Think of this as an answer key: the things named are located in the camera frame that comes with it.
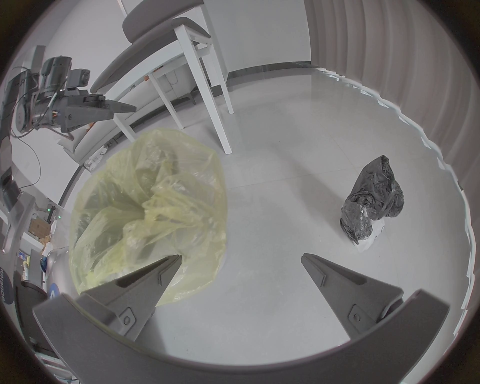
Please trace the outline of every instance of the floor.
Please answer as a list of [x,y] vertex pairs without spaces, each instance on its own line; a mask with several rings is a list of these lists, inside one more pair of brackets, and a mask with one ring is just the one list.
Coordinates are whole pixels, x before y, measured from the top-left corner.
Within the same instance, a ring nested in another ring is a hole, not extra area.
[[[214,148],[224,167],[225,264],[203,291],[158,307],[137,342],[172,356],[237,365],[301,358],[347,342],[300,263],[309,252],[400,286],[405,299],[423,288],[450,303],[434,344],[405,379],[418,382],[452,342],[468,285],[464,203],[451,175],[393,110],[326,74],[294,69],[234,81],[233,115],[216,98],[231,155],[223,153],[200,98],[177,108],[184,132]],[[156,127],[175,128],[175,122],[164,113],[143,130]],[[380,155],[390,158],[405,206],[358,253],[338,223],[340,207],[361,168]]]

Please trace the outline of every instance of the trash bag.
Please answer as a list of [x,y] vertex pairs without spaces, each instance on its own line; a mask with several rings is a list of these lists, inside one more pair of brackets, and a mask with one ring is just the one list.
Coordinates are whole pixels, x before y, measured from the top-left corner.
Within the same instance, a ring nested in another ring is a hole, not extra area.
[[404,204],[403,192],[395,180],[388,158],[382,155],[361,171],[342,206],[340,226],[358,245],[372,234],[372,221],[396,217]]
[[159,129],[113,155],[77,196],[70,270],[78,292],[166,256],[182,264],[158,304],[214,280],[225,252],[227,195],[215,151]]

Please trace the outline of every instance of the yellow plastic bag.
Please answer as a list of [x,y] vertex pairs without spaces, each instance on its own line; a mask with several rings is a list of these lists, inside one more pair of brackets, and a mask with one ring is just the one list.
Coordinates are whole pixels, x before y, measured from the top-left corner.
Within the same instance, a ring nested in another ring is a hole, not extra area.
[[142,134],[77,196],[70,270],[80,292],[173,254],[182,265],[158,305],[215,278],[225,252],[227,195],[216,153],[188,135]]

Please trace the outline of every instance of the white sofa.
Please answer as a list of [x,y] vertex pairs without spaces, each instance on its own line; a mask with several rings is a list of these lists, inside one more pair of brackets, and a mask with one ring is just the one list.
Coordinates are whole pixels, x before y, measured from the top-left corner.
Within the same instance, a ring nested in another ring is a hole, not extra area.
[[[190,68],[186,64],[159,77],[158,80],[170,101],[188,95],[196,86]],[[137,107],[135,113],[124,115],[129,124],[164,105],[150,80],[141,82],[120,101]],[[92,128],[88,128],[89,126],[86,125],[73,131],[73,141],[68,139],[58,141],[65,152],[80,165],[121,132],[113,120],[99,121]]]

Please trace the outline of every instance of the black plastic bag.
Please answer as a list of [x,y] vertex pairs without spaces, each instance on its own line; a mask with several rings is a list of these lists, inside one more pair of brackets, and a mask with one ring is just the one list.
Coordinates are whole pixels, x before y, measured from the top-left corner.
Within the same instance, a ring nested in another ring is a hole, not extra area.
[[342,206],[340,226],[356,244],[372,234],[372,220],[396,217],[404,204],[388,157],[382,155],[363,167]]

